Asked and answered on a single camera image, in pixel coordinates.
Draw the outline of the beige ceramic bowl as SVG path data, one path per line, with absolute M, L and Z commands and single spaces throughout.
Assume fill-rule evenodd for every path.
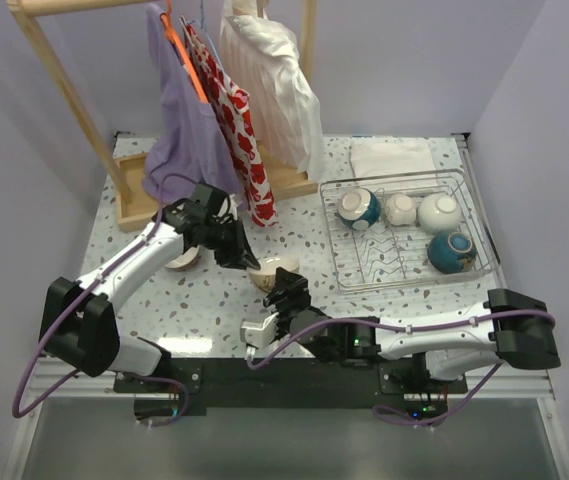
M 279 255 L 259 260 L 259 269 L 248 269 L 252 283 L 263 292 L 270 292 L 275 285 L 276 271 L 278 268 L 293 273 L 298 273 L 300 268 L 299 258 L 295 255 Z

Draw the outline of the red floral bowl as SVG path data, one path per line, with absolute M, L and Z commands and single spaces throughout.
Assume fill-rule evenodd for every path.
M 182 255 L 166 263 L 165 267 L 175 271 L 187 270 L 198 262 L 199 257 L 200 249 L 198 247 L 191 247 Z

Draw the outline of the blue white dotted bowl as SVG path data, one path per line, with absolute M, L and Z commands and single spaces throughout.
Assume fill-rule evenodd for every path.
M 380 218 L 382 206 L 377 196 L 365 188 L 351 188 L 339 199 L 337 215 L 351 230 L 365 231 Z

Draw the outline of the dark teal bowl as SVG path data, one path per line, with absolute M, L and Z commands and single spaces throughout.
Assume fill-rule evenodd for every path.
M 477 247 L 474 240 L 464 232 L 441 232 L 429 242 L 427 257 L 440 273 L 463 273 L 474 268 Z

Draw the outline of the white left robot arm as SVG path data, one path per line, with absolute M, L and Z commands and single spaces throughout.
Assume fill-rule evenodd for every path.
M 49 286 L 40 330 L 43 350 L 90 377 L 123 373 L 134 375 L 149 392 L 164 390 L 175 375 L 170 353 L 122 333 L 117 314 L 157 271 L 194 247 L 213 252 L 222 268 L 259 265 L 233 199 L 199 183 L 190 197 L 158 211 L 130 245 L 102 266 Z

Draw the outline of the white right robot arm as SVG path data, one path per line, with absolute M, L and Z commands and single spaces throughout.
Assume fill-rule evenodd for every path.
M 509 289 L 492 289 L 485 301 L 461 311 L 407 319 L 331 318 L 312 305 L 305 277 L 279 268 L 264 305 L 273 310 L 268 344 L 296 343 L 322 362 L 348 366 L 417 357 L 409 379 L 423 393 L 484 366 L 561 365 L 555 319 L 546 304 Z

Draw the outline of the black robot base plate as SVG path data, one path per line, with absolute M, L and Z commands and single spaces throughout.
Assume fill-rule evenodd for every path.
M 173 385 L 122 376 L 118 394 L 134 394 L 134 413 L 170 415 L 177 404 L 188 415 L 209 408 L 369 409 L 388 405 L 421 419 L 447 410 L 445 397 L 467 392 L 464 378 L 429 380 L 420 362 L 411 359 L 344 366 L 311 358 L 276 358 L 252 371 L 240 358 L 174 358 L 173 378 L 189 392 L 183 402 Z

